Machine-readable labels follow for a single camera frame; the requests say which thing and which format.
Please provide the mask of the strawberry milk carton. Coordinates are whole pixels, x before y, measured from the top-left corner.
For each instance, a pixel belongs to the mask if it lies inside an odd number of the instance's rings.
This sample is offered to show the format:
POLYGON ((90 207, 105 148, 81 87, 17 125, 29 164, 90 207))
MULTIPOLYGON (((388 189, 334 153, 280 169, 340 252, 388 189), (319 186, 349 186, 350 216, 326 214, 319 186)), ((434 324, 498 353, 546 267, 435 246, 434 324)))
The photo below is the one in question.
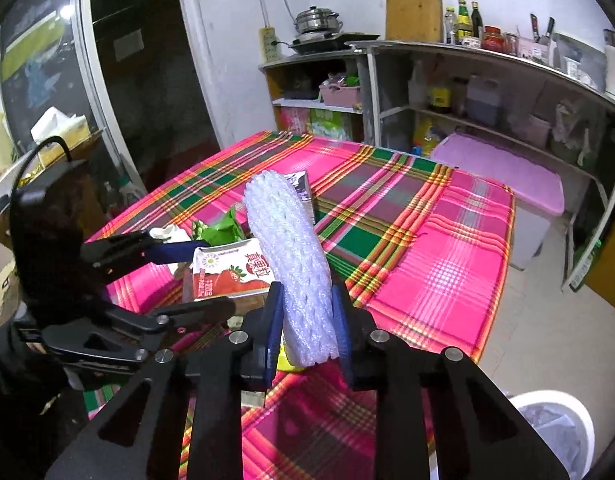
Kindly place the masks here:
POLYGON ((216 247, 197 247, 190 270, 194 300, 266 294, 275 281, 272 267, 256 238, 216 247))

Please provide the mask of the green snack bag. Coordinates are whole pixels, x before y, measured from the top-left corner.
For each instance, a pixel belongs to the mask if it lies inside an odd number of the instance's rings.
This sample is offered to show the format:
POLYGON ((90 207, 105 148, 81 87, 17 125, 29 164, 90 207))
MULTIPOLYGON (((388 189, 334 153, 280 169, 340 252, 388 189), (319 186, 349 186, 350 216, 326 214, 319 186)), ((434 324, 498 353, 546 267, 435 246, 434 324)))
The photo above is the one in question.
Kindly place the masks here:
POLYGON ((202 240, 211 247, 228 245, 245 240, 245 232, 236 216, 236 208, 231 207, 218 221, 211 224, 193 220, 191 238, 202 240))

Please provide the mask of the white foam fruit net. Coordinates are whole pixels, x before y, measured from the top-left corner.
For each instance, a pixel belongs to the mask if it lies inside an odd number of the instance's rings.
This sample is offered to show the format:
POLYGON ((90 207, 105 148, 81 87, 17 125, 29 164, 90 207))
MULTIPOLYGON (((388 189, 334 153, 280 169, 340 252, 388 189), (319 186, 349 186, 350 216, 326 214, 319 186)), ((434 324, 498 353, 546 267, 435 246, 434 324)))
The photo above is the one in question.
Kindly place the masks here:
POLYGON ((291 365, 339 356, 329 263, 300 196, 274 170, 256 174, 243 193, 251 233, 283 286, 283 341, 291 365))

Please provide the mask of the purple grape milk carton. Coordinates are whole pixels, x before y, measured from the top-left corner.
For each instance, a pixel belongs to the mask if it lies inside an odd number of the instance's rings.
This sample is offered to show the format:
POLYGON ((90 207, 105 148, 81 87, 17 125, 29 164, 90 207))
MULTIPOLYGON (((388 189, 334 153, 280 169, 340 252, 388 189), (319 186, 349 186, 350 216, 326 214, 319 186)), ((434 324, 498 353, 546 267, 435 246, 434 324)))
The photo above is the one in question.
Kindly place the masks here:
POLYGON ((316 223, 315 209, 313 204, 313 195, 311 185, 309 184, 309 176, 306 171, 291 172, 284 176, 286 180, 293 186, 294 191, 298 194, 301 204, 303 205, 307 217, 312 224, 316 223))

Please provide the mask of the green glass bottle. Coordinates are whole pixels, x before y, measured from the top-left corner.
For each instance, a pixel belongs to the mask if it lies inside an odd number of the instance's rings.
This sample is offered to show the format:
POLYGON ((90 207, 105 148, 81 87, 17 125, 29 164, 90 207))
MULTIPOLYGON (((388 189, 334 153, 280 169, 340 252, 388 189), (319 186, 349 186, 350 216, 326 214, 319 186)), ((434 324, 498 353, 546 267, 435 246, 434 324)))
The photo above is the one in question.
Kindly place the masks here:
POLYGON ((577 292, 585 283, 588 272, 594 265, 597 252, 600 251, 601 240, 596 240, 593 248, 585 254, 585 248, 580 247, 574 254, 574 273, 569 284, 573 292, 577 292))

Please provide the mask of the pink plastic basket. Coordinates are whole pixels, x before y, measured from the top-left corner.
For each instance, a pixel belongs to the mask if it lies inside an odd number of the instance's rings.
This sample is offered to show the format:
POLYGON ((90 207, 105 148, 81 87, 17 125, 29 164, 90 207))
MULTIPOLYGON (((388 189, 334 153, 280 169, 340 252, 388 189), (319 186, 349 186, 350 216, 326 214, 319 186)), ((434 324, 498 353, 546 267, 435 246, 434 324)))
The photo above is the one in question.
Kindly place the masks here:
POLYGON ((324 82, 319 87, 321 102, 328 106, 354 108, 362 104, 361 87, 324 82))

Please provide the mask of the grey metal shelf unit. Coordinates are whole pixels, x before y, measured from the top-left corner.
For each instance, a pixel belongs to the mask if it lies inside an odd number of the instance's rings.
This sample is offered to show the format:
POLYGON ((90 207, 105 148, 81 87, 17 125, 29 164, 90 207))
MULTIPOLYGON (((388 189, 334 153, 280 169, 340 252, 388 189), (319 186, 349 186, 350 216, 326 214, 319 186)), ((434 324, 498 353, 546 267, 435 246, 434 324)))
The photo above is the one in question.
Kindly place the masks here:
POLYGON ((615 98, 509 54, 449 44, 354 41, 369 91, 368 139, 427 148, 461 133, 561 180, 568 218, 562 285, 591 275, 615 220, 615 98))

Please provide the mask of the grey oil jug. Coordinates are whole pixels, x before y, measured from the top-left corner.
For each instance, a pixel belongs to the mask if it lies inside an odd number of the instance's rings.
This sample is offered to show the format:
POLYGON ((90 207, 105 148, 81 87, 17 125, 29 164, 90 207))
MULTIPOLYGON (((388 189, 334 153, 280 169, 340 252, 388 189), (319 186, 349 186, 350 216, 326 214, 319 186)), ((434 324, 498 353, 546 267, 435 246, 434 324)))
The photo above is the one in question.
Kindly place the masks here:
POLYGON ((495 127, 501 114, 501 86, 496 79, 472 75, 467 84, 465 111, 474 122, 495 127))

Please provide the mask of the black induction cooker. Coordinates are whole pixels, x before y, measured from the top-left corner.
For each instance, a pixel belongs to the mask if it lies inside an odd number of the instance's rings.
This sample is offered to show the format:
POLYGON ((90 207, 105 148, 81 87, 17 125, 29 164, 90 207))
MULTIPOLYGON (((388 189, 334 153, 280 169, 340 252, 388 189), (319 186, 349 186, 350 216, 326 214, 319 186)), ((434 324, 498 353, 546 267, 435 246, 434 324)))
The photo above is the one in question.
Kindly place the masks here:
POLYGON ((317 32, 312 37, 296 37, 289 48, 298 55, 316 54, 332 51, 350 50, 351 44, 358 41, 373 41, 379 34, 364 34, 363 32, 317 32))

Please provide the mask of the steel cooking pot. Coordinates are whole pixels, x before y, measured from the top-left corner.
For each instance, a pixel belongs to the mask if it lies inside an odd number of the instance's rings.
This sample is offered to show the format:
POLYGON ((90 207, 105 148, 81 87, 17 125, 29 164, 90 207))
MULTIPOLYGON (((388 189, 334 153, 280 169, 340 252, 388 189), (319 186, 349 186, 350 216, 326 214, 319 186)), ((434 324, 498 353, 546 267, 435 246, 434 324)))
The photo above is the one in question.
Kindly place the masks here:
POLYGON ((310 6, 294 18, 294 26, 299 35, 304 35, 310 32, 339 32, 343 22, 339 19, 338 12, 310 6))

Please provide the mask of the red lidded jar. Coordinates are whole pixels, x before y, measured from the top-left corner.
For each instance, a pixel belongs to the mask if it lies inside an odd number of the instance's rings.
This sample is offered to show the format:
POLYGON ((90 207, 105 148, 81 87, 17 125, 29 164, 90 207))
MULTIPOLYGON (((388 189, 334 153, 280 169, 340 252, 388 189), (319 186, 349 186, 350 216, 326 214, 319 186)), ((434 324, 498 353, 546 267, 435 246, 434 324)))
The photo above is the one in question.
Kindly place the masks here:
POLYGON ((505 38, 498 27, 490 25, 484 27, 481 48, 487 51, 505 52, 505 38))

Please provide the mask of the clear plastic bottle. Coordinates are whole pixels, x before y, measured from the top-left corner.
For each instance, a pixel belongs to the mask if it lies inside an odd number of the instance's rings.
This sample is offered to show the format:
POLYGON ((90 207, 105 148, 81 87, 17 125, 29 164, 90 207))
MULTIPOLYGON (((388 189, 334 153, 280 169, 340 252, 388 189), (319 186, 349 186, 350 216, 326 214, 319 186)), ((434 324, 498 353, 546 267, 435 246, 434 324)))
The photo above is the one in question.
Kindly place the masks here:
POLYGON ((444 14, 444 30, 446 44, 455 44, 457 15, 453 6, 448 6, 444 14))

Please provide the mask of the dark soy sauce bottle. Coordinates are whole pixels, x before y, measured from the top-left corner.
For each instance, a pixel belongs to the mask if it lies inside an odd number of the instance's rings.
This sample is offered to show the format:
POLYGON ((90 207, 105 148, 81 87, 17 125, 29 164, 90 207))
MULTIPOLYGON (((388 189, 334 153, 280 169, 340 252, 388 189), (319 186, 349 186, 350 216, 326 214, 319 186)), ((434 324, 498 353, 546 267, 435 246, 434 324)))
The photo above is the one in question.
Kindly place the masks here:
POLYGON ((483 37, 483 20, 479 9, 479 4, 473 0, 471 3, 472 13, 471 13, 471 24, 472 24, 472 36, 478 39, 483 37))

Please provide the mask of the wooden cutting board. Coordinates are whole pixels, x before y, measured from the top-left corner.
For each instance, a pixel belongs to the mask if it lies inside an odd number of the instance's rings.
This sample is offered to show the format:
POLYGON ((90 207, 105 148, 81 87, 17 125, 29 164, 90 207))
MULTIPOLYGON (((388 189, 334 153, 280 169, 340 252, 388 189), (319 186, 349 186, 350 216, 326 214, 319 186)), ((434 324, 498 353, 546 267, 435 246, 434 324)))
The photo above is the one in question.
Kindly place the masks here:
POLYGON ((385 39, 441 42, 442 0, 385 0, 385 39))

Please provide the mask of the white thermos flask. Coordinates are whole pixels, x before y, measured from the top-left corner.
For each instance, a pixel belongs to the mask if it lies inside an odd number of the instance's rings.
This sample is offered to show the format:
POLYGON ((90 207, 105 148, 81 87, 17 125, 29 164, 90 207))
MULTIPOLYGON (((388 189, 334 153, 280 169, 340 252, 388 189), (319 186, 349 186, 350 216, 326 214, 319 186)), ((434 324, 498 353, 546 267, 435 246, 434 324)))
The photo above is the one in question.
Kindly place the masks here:
POLYGON ((615 97, 615 31, 605 29, 603 40, 606 55, 606 92, 615 97))

